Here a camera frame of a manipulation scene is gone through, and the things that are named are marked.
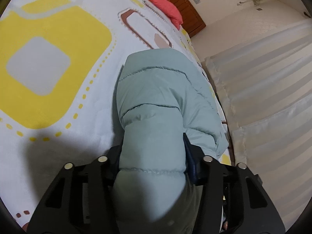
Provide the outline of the beige striped curtain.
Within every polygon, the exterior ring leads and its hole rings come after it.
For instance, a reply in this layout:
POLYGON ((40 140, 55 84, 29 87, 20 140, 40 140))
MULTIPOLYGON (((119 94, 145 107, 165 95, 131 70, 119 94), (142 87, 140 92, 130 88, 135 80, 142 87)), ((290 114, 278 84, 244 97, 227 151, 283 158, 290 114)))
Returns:
POLYGON ((311 20, 206 58, 237 162, 289 229, 311 199, 311 20))

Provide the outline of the coral red pillow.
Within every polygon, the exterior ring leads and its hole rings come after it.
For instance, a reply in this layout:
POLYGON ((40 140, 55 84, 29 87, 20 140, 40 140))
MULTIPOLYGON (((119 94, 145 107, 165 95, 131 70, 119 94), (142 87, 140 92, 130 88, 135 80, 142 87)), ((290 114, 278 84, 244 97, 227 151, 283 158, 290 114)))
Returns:
POLYGON ((183 24, 183 17, 179 10, 168 0, 149 0, 153 5, 160 9, 171 21, 171 23, 180 30, 183 24))

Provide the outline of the brown wooden headboard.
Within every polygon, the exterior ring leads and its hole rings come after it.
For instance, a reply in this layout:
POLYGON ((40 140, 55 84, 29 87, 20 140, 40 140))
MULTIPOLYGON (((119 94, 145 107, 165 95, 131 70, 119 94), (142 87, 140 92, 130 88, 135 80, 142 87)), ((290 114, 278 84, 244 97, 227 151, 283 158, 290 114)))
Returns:
POLYGON ((206 24, 189 0, 168 0, 179 10, 183 18, 183 29, 189 37, 193 37, 202 31, 206 24))

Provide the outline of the patterned white bed sheet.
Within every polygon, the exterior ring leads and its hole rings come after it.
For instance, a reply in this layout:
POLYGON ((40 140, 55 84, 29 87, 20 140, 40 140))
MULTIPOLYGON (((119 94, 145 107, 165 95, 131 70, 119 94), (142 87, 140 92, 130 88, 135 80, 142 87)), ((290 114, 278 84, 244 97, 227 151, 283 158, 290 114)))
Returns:
POLYGON ((188 33, 148 0, 10 0, 1 15, 1 200, 18 227, 65 162, 116 145, 126 58, 173 48, 203 67, 188 33))

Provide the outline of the light green puffer jacket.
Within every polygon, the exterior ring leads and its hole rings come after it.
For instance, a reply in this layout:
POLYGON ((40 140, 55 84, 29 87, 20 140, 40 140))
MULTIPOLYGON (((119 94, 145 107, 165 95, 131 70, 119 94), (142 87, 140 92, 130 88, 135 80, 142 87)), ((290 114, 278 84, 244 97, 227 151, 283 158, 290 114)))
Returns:
POLYGON ((124 139, 114 197, 121 233, 191 233, 201 188, 186 176, 183 137, 219 159, 228 147, 215 98, 175 49, 131 54, 116 93, 124 139))

